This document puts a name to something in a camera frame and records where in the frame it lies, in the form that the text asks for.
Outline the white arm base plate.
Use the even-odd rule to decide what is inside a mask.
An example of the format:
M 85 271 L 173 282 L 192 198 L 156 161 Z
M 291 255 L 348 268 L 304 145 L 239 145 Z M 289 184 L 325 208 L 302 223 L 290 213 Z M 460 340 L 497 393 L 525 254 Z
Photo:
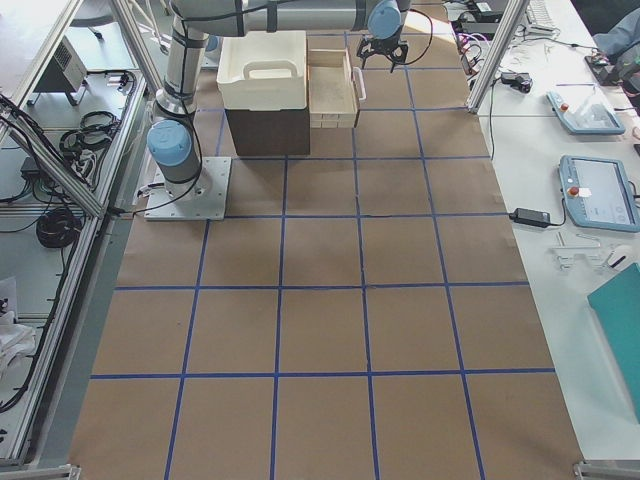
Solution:
M 205 157 L 195 185 L 167 183 L 159 167 L 153 177 L 160 186 L 153 188 L 144 207 L 150 221 L 223 220 L 232 168 L 230 157 Z

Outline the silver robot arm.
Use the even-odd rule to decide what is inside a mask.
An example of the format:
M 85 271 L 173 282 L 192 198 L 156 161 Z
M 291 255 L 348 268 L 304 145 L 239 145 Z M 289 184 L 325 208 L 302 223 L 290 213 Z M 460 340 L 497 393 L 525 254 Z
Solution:
M 169 198 L 211 185 L 192 124 L 205 54 L 220 49 L 217 84 L 236 152 L 307 155 L 310 131 L 356 126 L 366 94 L 342 50 L 312 49 L 311 31 L 363 33 L 357 55 L 402 64 L 408 1 L 174 1 L 169 63 L 147 147 Z

